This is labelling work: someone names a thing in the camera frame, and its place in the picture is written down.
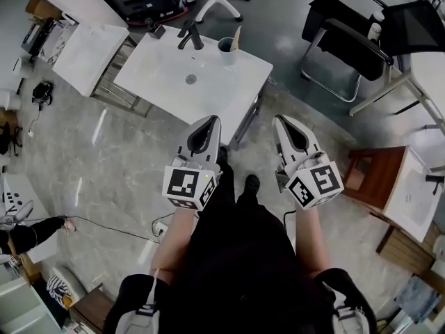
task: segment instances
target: marble floor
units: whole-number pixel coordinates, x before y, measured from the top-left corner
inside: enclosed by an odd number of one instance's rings
[[[38,114],[31,93],[42,79],[54,82],[54,102],[34,123],[31,138],[26,132]],[[52,216],[83,216],[154,239],[151,222],[173,211],[161,195],[163,169],[174,154],[175,136],[184,123],[155,106],[146,119],[116,112],[97,100],[82,97],[41,62],[25,82],[22,98],[19,121],[24,128],[23,149],[8,171],[28,175]],[[292,204],[279,193],[274,178],[279,159],[270,123],[277,113],[297,118],[312,128],[341,172],[348,164],[348,150],[357,145],[351,135],[323,114],[268,84],[259,117],[240,150],[231,152],[229,160],[235,170],[236,192],[240,193],[247,174],[256,173],[261,179],[260,202],[282,220]],[[321,206],[320,213],[333,265],[350,273],[378,312],[410,277],[410,273],[375,253],[387,224],[343,196]],[[147,270],[138,265],[145,240],[75,221],[78,231],[70,236],[60,233],[58,253],[45,261],[46,268],[64,264],[87,289],[104,283],[111,296],[117,295],[125,276]]]

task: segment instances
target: person's leg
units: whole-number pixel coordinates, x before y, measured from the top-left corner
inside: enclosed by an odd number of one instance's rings
[[[10,231],[17,254],[27,253],[32,248],[48,240],[57,230],[63,228],[64,216],[45,219],[31,226],[16,225]]]
[[[255,207],[258,205],[257,194],[260,182],[256,175],[248,175],[245,179],[244,192],[238,197],[236,206],[240,208]]]
[[[42,242],[48,240],[52,234],[63,228],[65,225],[65,219],[66,218],[63,216],[55,216],[31,225],[30,228],[34,230],[37,245],[40,245]]]
[[[238,197],[236,201],[236,208],[240,210],[241,214],[254,214],[257,221],[265,221],[266,223],[277,226],[280,231],[286,230],[280,220],[266,207],[258,204],[257,194],[260,186],[259,178],[256,175],[248,175],[245,179],[244,192]]]
[[[209,202],[204,210],[200,212],[200,218],[208,213],[214,213],[221,207],[233,207],[235,205],[234,171],[227,162],[227,150],[221,149],[220,154],[223,153],[223,155],[218,157],[217,163],[221,167],[222,175]]]

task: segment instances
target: black cable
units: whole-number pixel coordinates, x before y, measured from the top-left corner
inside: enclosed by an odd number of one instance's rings
[[[290,211],[284,213],[284,215],[283,215],[283,225],[284,225],[284,229],[285,229],[286,231],[287,231],[287,228],[286,228],[286,215],[287,215],[287,214],[292,214],[292,213],[295,213],[295,210],[290,210]]]
[[[164,215],[164,216],[160,216],[159,218],[154,219],[154,220],[152,221],[152,234],[153,234],[155,237],[159,237],[159,235],[161,235],[162,232],[159,232],[159,234],[157,234],[157,235],[154,233],[154,228],[153,228],[154,223],[156,223],[158,220],[167,218],[167,216],[170,216],[170,215],[173,215],[173,214],[174,214],[174,212],[173,212],[173,213],[170,213],[170,214],[167,214],[167,215]]]
[[[100,227],[102,227],[104,229],[118,231],[118,232],[121,232],[122,234],[131,235],[132,237],[138,237],[139,239],[144,239],[144,240],[148,240],[148,241],[154,242],[156,244],[160,244],[158,241],[151,240],[149,237],[142,237],[140,235],[132,234],[131,232],[127,232],[127,231],[124,231],[124,230],[119,230],[119,229],[115,229],[115,228],[109,228],[108,226],[104,226],[104,225],[98,224],[95,221],[92,221],[92,220],[87,219],[87,218],[82,218],[81,216],[67,216],[67,218],[83,219],[83,220],[89,221],[90,223],[96,224],[96,225],[98,225],[98,226],[100,226]]]
[[[31,124],[29,124],[29,127],[28,127],[28,132],[30,132],[30,130],[31,130],[31,126],[33,126],[33,123],[35,123],[37,120],[39,120],[39,117],[40,117],[40,108],[38,108],[38,114],[37,114],[37,118],[36,119],[34,119],[33,121],[31,121]]]
[[[102,224],[98,224],[95,221],[92,221],[92,220],[87,219],[87,218],[83,218],[82,216],[67,216],[66,218],[79,218],[79,219],[83,219],[83,220],[89,221],[90,223],[93,223],[93,224],[95,224],[97,226],[100,226],[101,228],[104,228],[104,229],[114,230],[114,231],[117,231],[117,232],[121,232],[122,234],[131,235],[132,237],[138,237],[139,239],[144,239],[144,240],[148,240],[148,241],[154,242],[156,244],[159,244],[158,241],[151,240],[149,237],[142,237],[140,235],[136,235],[136,234],[133,234],[131,232],[124,231],[124,230],[119,230],[119,229],[115,229],[115,228],[109,228],[108,226],[104,226]],[[43,221],[43,220],[47,220],[47,219],[48,218],[43,218],[43,219],[24,219],[22,221]],[[0,223],[0,224],[7,224],[7,225],[18,224],[18,223],[21,223],[22,221],[15,221],[15,222],[12,222],[12,223]]]

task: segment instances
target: black chair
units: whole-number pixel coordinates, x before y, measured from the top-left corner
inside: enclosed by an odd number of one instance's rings
[[[381,23],[380,46],[367,38],[372,22],[339,0],[314,0],[306,19],[302,38],[311,44],[301,62],[302,77],[314,81],[345,102],[352,102],[361,76],[369,81],[380,78],[394,57],[423,51],[445,51],[445,28],[428,1],[420,0],[387,6],[373,0],[381,8],[385,20]],[[352,98],[340,94],[309,76],[304,70],[305,59],[316,47],[327,51],[359,73]]]

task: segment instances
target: black faucet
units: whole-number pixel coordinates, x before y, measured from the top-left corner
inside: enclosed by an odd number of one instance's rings
[[[178,49],[184,49],[188,40],[192,39],[193,46],[195,49],[204,48],[204,43],[201,41],[200,33],[197,31],[195,20],[187,20],[184,22],[184,26],[182,27],[181,32],[179,32],[178,37],[184,38],[181,43],[178,45]]]

